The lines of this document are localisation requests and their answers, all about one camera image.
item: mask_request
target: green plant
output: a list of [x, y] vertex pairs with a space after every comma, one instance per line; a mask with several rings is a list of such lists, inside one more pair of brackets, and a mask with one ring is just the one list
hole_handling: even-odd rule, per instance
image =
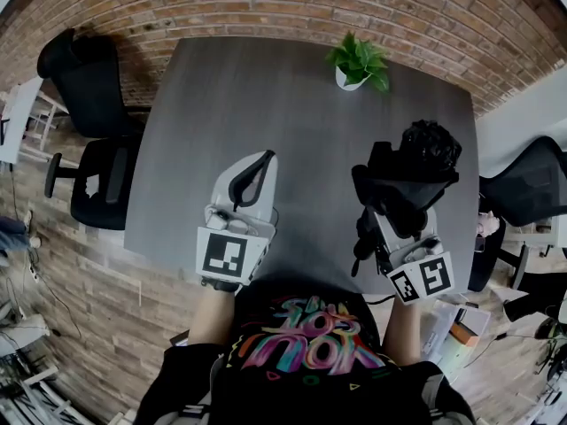
[[388, 91], [390, 82], [384, 63], [385, 52], [372, 45], [370, 41], [356, 39], [348, 32], [341, 45], [334, 47], [327, 60], [346, 75], [345, 85], [354, 85], [369, 77], [369, 81], [379, 91]]

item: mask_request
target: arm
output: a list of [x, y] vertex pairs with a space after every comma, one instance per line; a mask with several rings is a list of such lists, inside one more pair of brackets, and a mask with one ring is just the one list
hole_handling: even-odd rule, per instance
[[222, 344], [229, 341], [234, 320], [234, 293], [207, 285], [193, 317], [187, 344]]
[[403, 305], [396, 296], [384, 336], [384, 354], [400, 366], [420, 361], [419, 305]]

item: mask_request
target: table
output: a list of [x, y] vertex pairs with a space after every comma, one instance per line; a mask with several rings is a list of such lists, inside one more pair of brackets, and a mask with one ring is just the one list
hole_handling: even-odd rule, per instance
[[278, 233], [260, 267], [310, 273], [350, 290], [392, 289], [374, 258], [350, 270], [361, 216], [351, 168], [373, 142], [397, 148], [412, 121], [438, 120], [462, 145], [461, 180], [436, 205], [453, 257], [456, 290], [467, 289], [478, 212], [478, 151], [470, 94], [390, 64], [392, 92], [341, 90], [329, 48], [259, 38], [181, 40], [155, 98], [130, 193], [125, 247], [196, 281], [197, 227], [217, 176], [242, 157], [276, 152]]

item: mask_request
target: colorful graphic print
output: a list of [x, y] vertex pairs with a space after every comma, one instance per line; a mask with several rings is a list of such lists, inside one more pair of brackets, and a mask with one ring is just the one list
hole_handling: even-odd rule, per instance
[[[281, 302], [282, 311], [273, 316], [284, 318], [283, 324], [279, 328], [262, 327], [262, 333], [246, 339], [241, 336], [232, 347], [227, 367], [232, 367], [233, 358], [244, 360], [242, 369], [262, 367], [280, 344], [285, 349], [276, 369], [284, 373], [297, 372], [303, 366], [311, 370], [329, 370], [328, 375], [344, 375], [351, 373], [357, 361], [365, 368], [385, 366], [360, 339], [361, 324], [344, 304], [326, 305], [317, 296], [308, 300], [285, 297], [275, 302]], [[258, 320], [253, 323], [263, 324]]]

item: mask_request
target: office chair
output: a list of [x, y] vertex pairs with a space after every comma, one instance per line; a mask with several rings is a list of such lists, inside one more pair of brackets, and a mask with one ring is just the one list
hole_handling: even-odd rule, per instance
[[[57, 178], [74, 178], [71, 215], [89, 227], [123, 230], [140, 142], [140, 135], [89, 142], [79, 168], [59, 166], [61, 153], [55, 154], [45, 178], [45, 196], [51, 198]], [[98, 192], [89, 197], [87, 179], [95, 175]]]
[[519, 257], [501, 249], [506, 221], [523, 227], [538, 220], [567, 213], [567, 170], [563, 152], [550, 137], [532, 142], [512, 164], [493, 178], [480, 178], [480, 212], [492, 210], [501, 218], [499, 230], [486, 238], [485, 249], [475, 253], [469, 289], [481, 291], [488, 282], [496, 259], [515, 267], [512, 287], [524, 275], [529, 250], [524, 244]]
[[81, 135], [103, 138], [144, 131], [122, 101], [118, 56], [110, 36], [74, 40], [74, 29], [68, 28], [43, 47], [37, 73], [53, 81]]

